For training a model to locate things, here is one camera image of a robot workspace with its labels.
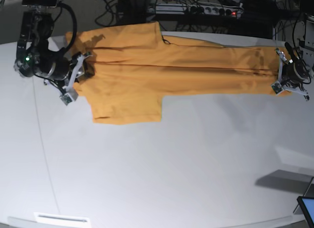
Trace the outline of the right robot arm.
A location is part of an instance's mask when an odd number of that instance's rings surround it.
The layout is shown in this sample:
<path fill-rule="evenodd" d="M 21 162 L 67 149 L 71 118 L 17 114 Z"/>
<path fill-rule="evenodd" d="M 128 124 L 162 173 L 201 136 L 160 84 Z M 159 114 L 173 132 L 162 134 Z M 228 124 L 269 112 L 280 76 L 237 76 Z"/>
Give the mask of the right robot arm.
<path fill-rule="evenodd" d="M 44 80 L 57 88 L 61 95 L 65 95 L 75 82 L 93 77 L 95 71 L 86 62 L 91 56 L 89 52 L 78 52 L 71 59 L 65 57 L 77 37 L 78 25 L 73 9 L 60 0 L 23 0 L 22 4 L 30 9 L 23 14 L 15 71 L 24 78 L 36 76 Z M 69 44 L 58 51 L 50 50 L 48 41 L 56 20 L 46 9 L 55 7 L 69 12 L 73 30 Z"/>

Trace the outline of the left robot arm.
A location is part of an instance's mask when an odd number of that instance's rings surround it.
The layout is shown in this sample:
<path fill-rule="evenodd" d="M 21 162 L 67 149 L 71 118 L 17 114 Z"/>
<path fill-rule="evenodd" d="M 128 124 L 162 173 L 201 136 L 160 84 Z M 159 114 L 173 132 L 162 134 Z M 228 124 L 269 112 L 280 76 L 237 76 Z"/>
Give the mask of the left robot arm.
<path fill-rule="evenodd" d="M 298 22 L 305 26 L 303 39 L 296 42 L 295 30 Z M 300 13 L 292 28 L 292 43 L 284 43 L 285 50 L 277 47 L 279 69 L 277 80 L 271 85 L 276 95 L 284 92 L 297 93 L 310 100 L 305 85 L 314 82 L 314 18 Z"/>

